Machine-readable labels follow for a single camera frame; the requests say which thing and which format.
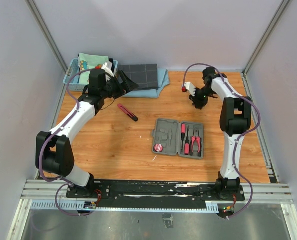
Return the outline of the pink black pliers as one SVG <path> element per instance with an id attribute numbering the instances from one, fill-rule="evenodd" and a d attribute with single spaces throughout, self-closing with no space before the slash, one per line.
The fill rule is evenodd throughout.
<path id="1" fill-rule="evenodd" d="M 191 156 L 202 156 L 202 139 L 200 137 L 200 131 L 195 129 L 190 143 L 190 155 Z"/>

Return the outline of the grey plastic tool case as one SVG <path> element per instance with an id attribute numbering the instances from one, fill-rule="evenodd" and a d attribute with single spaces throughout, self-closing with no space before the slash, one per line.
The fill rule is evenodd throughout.
<path id="1" fill-rule="evenodd" d="M 181 137 L 182 123 L 186 124 L 185 137 Z M 201 137 L 201 157 L 196 155 L 185 155 L 184 147 L 186 137 L 189 136 L 189 142 L 191 146 L 192 136 L 194 130 L 199 130 L 199 136 Z M 166 156 L 179 156 L 183 158 L 201 160 L 204 158 L 204 130 L 205 126 L 201 122 L 192 121 L 178 121 L 174 119 L 159 118 L 156 120 L 155 129 L 152 132 L 153 143 L 152 151 L 156 154 Z M 164 149 L 162 152 L 155 152 L 154 146 L 156 144 L 162 144 Z"/>

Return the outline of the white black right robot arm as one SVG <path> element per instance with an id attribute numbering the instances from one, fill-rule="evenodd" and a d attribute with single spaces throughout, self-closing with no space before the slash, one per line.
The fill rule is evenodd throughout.
<path id="1" fill-rule="evenodd" d="M 224 134 L 224 156 L 211 192 L 220 200 L 243 201 L 245 197 L 239 168 L 243 141 L 251 128 L 252 100 L 239 94 L 226 75 L 217 73 L 214 67 L 206 68 L 202 74 L 204 87 L 184 82 L 182 89 L 190 93 L 189 99 L 197 109 L 204 108 L 209 98 L 219 97 L 222 100 L 219 125 Z"/>

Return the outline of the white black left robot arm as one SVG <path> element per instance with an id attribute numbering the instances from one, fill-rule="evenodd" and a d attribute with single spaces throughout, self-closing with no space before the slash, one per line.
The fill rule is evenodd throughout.
<path id="1" fill-rule="evenodd" d="M 95 179 L 76 165 L 72 143 L 86 123 L 103 109 L 106 99 L 116 100 L 139 87 L 122 70 L 118 76 L 104 68 L 88 69 L 88 73 L 88 85 L 79 98 L 74 98 L 75 107 L 59 125 L 37 135 L 35 151 L 36 168 L 46 182 L 63 180 L 85 198 L 96 193 Z"/>

